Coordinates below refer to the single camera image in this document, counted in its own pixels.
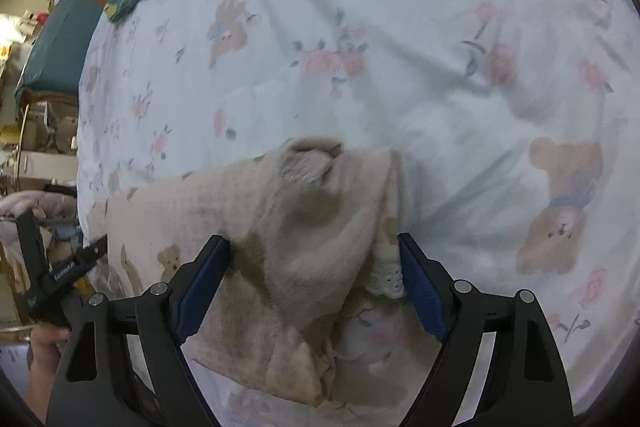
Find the left hand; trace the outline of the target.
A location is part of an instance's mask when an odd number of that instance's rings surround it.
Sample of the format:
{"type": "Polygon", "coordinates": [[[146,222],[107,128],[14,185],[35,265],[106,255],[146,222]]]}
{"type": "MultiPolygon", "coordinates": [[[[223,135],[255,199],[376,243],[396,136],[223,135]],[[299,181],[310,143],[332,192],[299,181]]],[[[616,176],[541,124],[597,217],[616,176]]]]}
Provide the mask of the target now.
{"type": "Polygon", "coordinates": [[[32,365],[26,403],[43,424],[46,422],[51,389],[61,355],[58,344],[70,338],[70,330],[52,325],[37,325],[30,333],[32,365]]]}

